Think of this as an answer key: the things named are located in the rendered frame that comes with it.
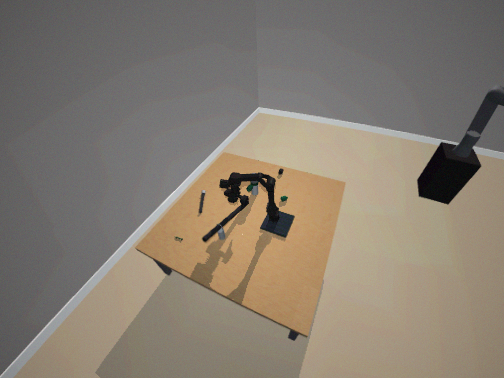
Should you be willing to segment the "dark green cup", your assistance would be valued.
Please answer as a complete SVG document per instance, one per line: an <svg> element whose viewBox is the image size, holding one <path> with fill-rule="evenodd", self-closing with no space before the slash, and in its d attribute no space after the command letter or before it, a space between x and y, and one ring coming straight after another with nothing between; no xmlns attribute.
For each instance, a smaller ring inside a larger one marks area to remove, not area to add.
<svg viewBox="0 0 504 378"><path fill-rule="evenodd" d="M251 183L251 181L250 181L250 184L251 184L251 185L249 185L249 186L246 188L246 190L247 190L248 192L250 192L250 191L253 189L253 186L257 186L257 185L259 184L259 182L257 182L256 184L253 184L253 183Z"/></svg>

